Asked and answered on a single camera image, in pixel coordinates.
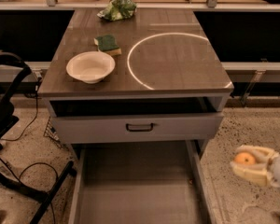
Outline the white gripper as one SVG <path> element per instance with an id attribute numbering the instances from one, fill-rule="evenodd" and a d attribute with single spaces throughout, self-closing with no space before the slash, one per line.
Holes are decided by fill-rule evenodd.
<path id="1" fill-rule="evenodd" d="M 232 171 L 242 179 L 261 187 L 271 185 L 280 190 L 280 153 L 272 148 L 243 145 L 236 148 L 235 156 L 240 152 L 252 154 L 256 163 L 252 165 L 231 162 Z M 269 181 L 267 166 L 270 165 L 272 179 Z"/>

